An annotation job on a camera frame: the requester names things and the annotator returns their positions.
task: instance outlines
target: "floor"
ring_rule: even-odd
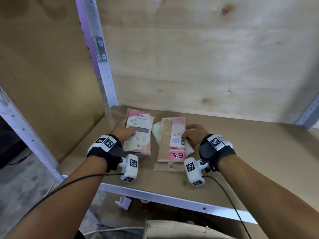
[[[10,163],[15,163],[28,155],[29,148],[22,151]],[[16,165],[6,165],[0,169],[0,239],[2,239],[28,212],[28,210],[49,190],[54,189],[58,182],[54,176],[46,169],[40,160],[31,153],[24,161]],[[99,209],[105,192],[98,192],[91,205],[92,208]],[[96,221],[87,213],[80,227],[82,233],[87,233],[96,229],[108,229],[108,226],[97,226]],[[90,234],[86,238],[142,238],[143,232],[139,235],[124,232],[105,232]]]

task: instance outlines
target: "black cable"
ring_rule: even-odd
[[[25,156],[24,158],[20,159],[18,162],[16,163],[10,163],[8,165],[15,165],[15,164],[20,164],[22,163],[27,157],[29,157],[31,155],[32,152],[30,152],[27,156]]]
[[[244,222],[242,221],[242,219],[241,219],[241,217],[240,217],[240,215],[239,215],[239,213],[238,213],[238,211],[237,211],[237,209],[235,208],[235,205],[234,205],[234,203],[232,202],[232,200],[230,199],[230,197],[229,197],[229,195],[228,195],[228,193],[226,192],[226,190],[221,186],[221,184],[217,181],[217,180],[215,180],[212,176],[209,176],[209,175],[205,175],[205,176],[202,176],[203,178],[204,177],[208,177],[208,178],[211,178],[211,179],[213,179],[220,187],[221,187],[221,189],[224,191],[224,193],[226,194],[226,196],[228,197],[228,199],[229,199],[229,201],[230,201],[230,203],[232,204],[232,206],[233,206],[233,208],[234,208],[234,210],[236,211],[236,213],[237,213],[237,215],[238,215],[238,217],[239,217],[239,219],[240,219],[240,221],[241,221],[241,224],[243,225],[243,227],[245,228],[245,230],[246,230],[246,232],[247,232],[247,235],[248,235],[248,237],[251,239],[251,236],[250,236],[250,234],[249,234],[249,232],[248,232],[248,230],[247,230],[247,228],[245,227],[245,224],[244,224]]]
[[[59,190],[65,188],[66,186],[68,185],[71,185],[75,182],[78,182],[82,179],[85,179],[85,178],[90,178],[90,177],[95,177],[95,176],[112,176],[112,175],[123,175],[123,174],[90,174],[90,175],[86,175],[86,176],[83,176],[83,177],[79,177],[75,180],[72,180],[70,181],[69,183],[66,183],[65,185],[62,185],[61,187],[58,187],[56,189],[54,189],[53,191],[51,191],[47,196],[43,197],[42,200],[40,200],[38,203],[36,203],[23,217],[26,217],[27,214],[29,214],[34,208],[36,208],[39,204],[41,204],[45,199],[47,199],[48,197],[50,197],[51,195],[53,195],[54,193],[58,192]]]

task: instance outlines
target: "wrist-mounted device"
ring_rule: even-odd
[[[122,157],[126,157],[126,153],[122,149],[122,144],[118,138],[114,135],[102,135],[96,140],[87,151],[87,156],[102,157],[107,162],[107,170],[109,173],[111,170],[116,170],[117,166],[122,160]]]
[[[199,146],[199,157],[213,172],[219,171],[218,164],[223,157],[233,154],[236,154],[233,145],[222,135],[209,134]]]

